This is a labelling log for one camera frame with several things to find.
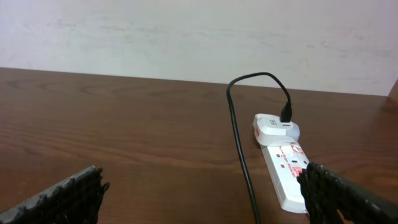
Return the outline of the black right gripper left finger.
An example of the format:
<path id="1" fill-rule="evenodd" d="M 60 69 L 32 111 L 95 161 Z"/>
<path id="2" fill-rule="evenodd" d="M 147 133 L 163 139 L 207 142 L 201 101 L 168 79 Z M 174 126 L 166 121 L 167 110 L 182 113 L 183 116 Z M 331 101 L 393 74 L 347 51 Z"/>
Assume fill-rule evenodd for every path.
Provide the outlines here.
<path id="1" fill-rule="evenodd" d="M 2 224 L 92 223 L 110 183 L 101 183 L 103 169 L 89 166 L 1 212 Z"/>

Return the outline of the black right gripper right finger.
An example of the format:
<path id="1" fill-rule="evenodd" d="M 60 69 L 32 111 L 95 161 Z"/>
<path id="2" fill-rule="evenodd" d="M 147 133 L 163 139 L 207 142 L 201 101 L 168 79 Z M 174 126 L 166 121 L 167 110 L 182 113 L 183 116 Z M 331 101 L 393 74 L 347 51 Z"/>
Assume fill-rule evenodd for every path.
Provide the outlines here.
<path id="1" fill-rule="evenodd" d="M 297 177 L 310 223 L 397 224 L 397 204 L 314 162 Z"/>

